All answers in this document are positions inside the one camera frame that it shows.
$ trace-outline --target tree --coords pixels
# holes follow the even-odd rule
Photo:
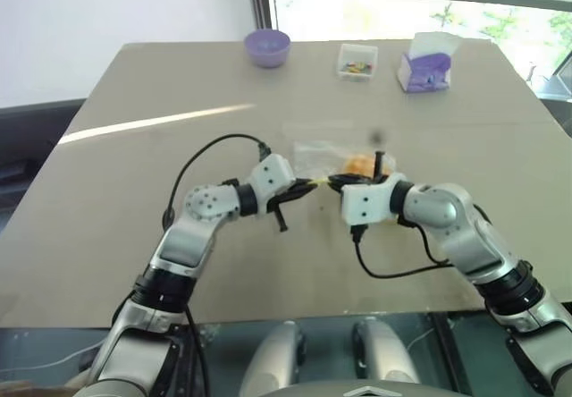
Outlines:
[[[517,8],[510,8],[507,14],[496,14],[485,11],[484,16],[494,21],[494,24],[485,26],[481,30],[481,33],[488,35],[496,42],[508,39],[511,31],[518,23]]]
[[[556,12],[549,19],[552,32],[559,36],[562,49],[556,58],[556,64],[562,62],[572,47],[572,13]]]
[[[464,25],[465,23],[451,10],[453,6],[452,2],[449,2],[443,8],[442,13],[435,13],[431,16],[432,19],[436,19],[441,23],[441,30],[445,29],[447,26],[454,25]]]

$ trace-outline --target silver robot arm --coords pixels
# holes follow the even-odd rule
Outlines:
[[[507,346],[531,386],[545,395],[572,396],[572,316],[532,275],[453,184],[414,185],[394,173],[379,184],[345,185],[342,215],[349,225],[400,215],[419,224],[483,296],[509,332]]]
[[[288,161],[271,154],[244,184],[207,185],[190,191],[181,216],[165,232],[120,307],[88,373],[87,386],[76,396],[164,396],[179,357],[171,335],[184,322],[185,308],[216,232],[239,216],[276,212],[273,200],[281,193],[287,195],[284,201],[290,200],[288,189],[295,182]]]

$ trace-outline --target beige tabletop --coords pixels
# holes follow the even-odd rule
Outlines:
[[[212,138],[243,131],[300,167],[300,143],[384,148],[416,182],[455,182],[486,209],[513,252],[562,300],[572,299],[571,140],[499,48],[466,40],[444,92],[405,95],[396,80],[408,41],[374,41],[373,80],[335,76],[338,42],[296,43],[262,70],[240,43],[126,46],[0,234],[0,326],[107,326],[146,265],[176,173]],[[191,167],[186,190],[244,178],[257,149],[227,141]],[[368,278],[339,198],[326,188],[219,233],[191,299],[200,322],[480,308],[454,270]],[[380,224],[363,242],[374,270],[425,266],[415,231]]]

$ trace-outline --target orange object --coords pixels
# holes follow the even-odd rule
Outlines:
[[[374,155],[367,156],[365,154],[358,154],[349,158],[346,164],[343,166],[343,173],[355,173],[358,175],[368,176],[369,178],[374,177],[375,168],[375,157]],[[391,173],[386,165],[383,165],[382,173],[388,175]]]

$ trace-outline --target window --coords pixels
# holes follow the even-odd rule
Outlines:
[[[497,43],[532,87],[572,47],[572,13],[445,0],[275,0],[275,27],[293,40],[413,38],[443,30]]]
[[[268,0],[293,40],[413,38],[442,30],[497,43],[535,91],[572,51],[572,0]]]

